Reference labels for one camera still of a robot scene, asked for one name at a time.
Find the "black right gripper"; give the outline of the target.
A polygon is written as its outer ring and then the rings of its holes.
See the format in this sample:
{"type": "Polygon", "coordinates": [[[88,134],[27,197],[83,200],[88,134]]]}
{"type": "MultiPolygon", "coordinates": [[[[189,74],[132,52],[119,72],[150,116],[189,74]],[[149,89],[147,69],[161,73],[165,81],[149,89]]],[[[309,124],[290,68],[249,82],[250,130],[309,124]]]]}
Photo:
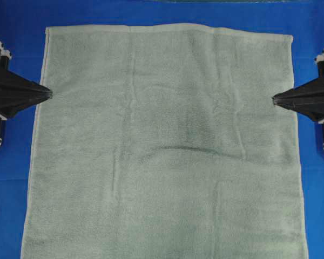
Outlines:
{"type": "Polygon", "coordinates": [[[318,66],[319,77],[297,88],[291,88],[272,97],[273,104],[287,110],[307,116],[310,120],[322,125],[323,150],[324,150],[324,103],[298,104],[293,101],[279,99],[304,98],[324,96],[324,50],[315,58],[318,66]]]}

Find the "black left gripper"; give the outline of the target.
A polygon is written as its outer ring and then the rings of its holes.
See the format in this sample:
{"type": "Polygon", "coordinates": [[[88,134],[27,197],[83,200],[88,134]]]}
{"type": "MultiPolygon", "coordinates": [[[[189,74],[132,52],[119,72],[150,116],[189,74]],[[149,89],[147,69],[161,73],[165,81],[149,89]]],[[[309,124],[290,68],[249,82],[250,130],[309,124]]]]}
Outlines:
{"type": "Polygon", "coordinates": [[[13,118],[18,112],[30,106],[40,104],[52,98],[52,91],[34,81],[29,81],[13,72],[6,70],[12,55],[5,50],[0,42],[0,85],[14,90],[33,91],[43,94],[0,94],[0,147],[4,142],[7,119],[13,118]]]}

